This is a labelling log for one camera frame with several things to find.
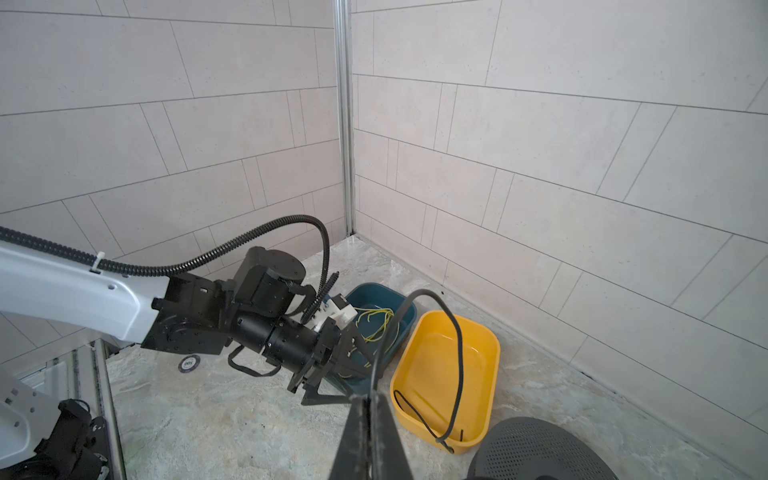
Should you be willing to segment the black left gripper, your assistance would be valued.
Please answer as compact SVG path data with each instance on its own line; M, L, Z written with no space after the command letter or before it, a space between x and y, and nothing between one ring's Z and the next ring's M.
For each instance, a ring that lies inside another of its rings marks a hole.
M288 390L294 393L303 385L303 406L349 404L353 397L370 390L374 354L354 323L341 330L328 318L316 332L284 315L266 317L252 306L234 302L230 305L230 338L238 343L230 353L231 368L254 378L289 370L293 376ZM262 373L236 363L236 356L246 348L264 356L273 369ZM320 393L324 380L340 393Z

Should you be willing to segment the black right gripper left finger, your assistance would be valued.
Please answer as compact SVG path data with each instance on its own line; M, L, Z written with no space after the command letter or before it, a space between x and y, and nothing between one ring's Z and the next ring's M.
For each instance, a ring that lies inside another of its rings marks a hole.
M370 398L356 395L351 406L333 465L330 480L370 478Z

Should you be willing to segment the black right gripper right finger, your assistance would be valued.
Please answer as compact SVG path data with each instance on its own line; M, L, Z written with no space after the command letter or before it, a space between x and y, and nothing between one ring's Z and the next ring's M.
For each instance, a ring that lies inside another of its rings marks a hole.
M371 400L371 478L413 478L389 403L380 393Z

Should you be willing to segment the grey perforated cable spool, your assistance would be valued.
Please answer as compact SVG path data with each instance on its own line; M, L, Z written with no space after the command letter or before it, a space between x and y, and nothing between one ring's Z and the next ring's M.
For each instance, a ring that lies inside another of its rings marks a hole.
M470 463L469 479L614 479L582 440L532 417L505 419L489 430Z

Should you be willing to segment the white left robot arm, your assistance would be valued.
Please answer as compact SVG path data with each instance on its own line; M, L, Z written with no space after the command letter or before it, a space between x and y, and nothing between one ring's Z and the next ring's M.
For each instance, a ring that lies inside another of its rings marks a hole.
M256 245L258 237L292 224L316 225L308 215L272 220L192 260L143 266L108 260L53 241L3 228L1 308L6 313L83 326L141 347L194 359L244 350L263 355L273 372L288 370L289 390L322 405L329 377L372 379L353 361L368 360L354 325L341 327L323 303L336 275L323 270L305 282L293 255ZM104 420L84 400L43 400L18 381L1 385L1 475L5 479L106 479L112 474Z

